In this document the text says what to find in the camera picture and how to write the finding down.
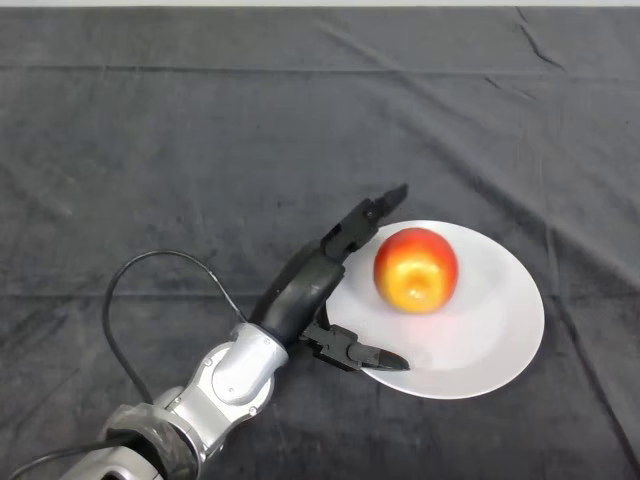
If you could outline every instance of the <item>black cloth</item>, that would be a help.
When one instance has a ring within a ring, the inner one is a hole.
[[[414,398],[307,353],[204,478],[640,474],[640,10],[0,11],[0,475],[138,401],[99,325],[147,249],[248,313],[290,255],[402,182],[393,220],[473,228],[546,311],[504,388]],[[114,332],[152,393],[234,323],[137,266]],[[56,478],[73,460],[25,478]]]

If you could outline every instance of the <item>red apple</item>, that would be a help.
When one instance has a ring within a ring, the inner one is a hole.
[[[430,313],[446,304],[458,281],[458,260],[441,235],[407,228],[380,247],[373,269],[378,292],[409,313]]]

